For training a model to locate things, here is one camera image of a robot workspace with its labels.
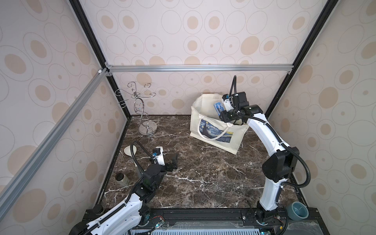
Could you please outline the aluminium rail left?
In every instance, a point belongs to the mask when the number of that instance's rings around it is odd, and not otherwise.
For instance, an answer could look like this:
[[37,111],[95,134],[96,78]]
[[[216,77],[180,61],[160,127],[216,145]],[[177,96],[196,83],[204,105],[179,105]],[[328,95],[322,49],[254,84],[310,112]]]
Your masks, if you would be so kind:
[[108,68],[102,68],[100,72],[96,74],[6,186],[5,191],[1,194],[1,220],[7,215],[25,187],[50,155],[53,148],[57,145],[63,134],[67,131],[68,127],[72,124],[108,72]]

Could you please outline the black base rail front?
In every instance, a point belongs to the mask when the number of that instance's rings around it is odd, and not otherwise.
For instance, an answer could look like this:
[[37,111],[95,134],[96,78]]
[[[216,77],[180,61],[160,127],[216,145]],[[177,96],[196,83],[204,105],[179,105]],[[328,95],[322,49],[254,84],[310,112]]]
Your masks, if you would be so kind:
[[[329,231],[317,208],[308,208],[309,216],[295,221],[286,208],[265,225],[255,218],[256,208],[211,209],[150,209],[149,221],[126,235],[327,235]],[[83,218],[90,222],[98,218],[88,210]]]

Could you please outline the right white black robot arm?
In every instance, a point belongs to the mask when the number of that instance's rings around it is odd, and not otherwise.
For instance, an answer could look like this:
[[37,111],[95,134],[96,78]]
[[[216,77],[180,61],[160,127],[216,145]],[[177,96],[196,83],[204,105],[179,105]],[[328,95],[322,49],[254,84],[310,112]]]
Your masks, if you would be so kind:
[[[241,120],[253,129],[266,148],[269,158],[262,165],[265,184],[255,210],[256,221],[265,225],[278,214],[278,203],[284,186],[304,188],[311,181],[307,163],[299,156],[296,147],[290,147],[274,130],[258,105],[250,105],[245,92],[237,91],[237,77],[234,76],[230,93],[222,97],[225,110],[219,114],[220,120],[233,123]],[[301,184],[288,182],[296,163],[305,169],[306,180]]]

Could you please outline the horizontal aluminium rail back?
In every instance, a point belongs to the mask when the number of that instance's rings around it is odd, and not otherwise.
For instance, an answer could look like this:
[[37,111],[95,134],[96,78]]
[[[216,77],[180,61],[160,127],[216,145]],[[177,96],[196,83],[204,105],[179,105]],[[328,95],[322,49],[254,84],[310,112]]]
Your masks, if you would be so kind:
[[220,72],[220,71],[291,71],[292,64],[250,65],[109,65],[108,71],[115,72]]

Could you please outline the cream canvas starry-night tote bag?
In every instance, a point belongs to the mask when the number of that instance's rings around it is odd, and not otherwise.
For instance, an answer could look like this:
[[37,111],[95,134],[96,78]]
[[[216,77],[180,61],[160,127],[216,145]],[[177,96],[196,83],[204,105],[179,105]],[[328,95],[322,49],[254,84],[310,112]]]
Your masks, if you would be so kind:
[[203,94],[192,104],[190,136],[236,155],[249,126],[240,120],[221,121],[216,102],[223,103],[221,95]]

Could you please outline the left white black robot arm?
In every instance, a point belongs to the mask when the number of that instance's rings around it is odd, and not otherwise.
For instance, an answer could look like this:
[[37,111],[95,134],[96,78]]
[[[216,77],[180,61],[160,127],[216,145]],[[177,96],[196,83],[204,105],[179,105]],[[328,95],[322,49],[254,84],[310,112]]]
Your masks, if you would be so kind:
[[[136,159],[136,145],[150,159],[151,164],[146,170]],[[98,218],[77,223],[70,231],[71,235],[126,235],[130,234],[134,227],[146,225],[150,217],[150,208],[147,206],[155,196],[164,176],[168,172],[178,169],[178,154],[175,154],[171,162],[164,161],[164,150],[161,146],[150,153],[139,142],[134,141],[124,149],[124,153],[132,158],[136,169],[140,173],[139,180],[133,185],[129,195],[115,207],[103,214],[93,208],[92,214]]]

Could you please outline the teal ceramic cup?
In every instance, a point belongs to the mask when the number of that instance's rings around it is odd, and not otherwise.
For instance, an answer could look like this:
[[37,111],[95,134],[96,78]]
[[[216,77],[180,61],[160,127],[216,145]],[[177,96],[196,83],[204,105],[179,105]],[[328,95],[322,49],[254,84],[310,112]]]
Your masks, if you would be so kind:
[[286,206],[287,215],[290,219],[299,221],[308,218],[308,208],[301,202],[293,202]]

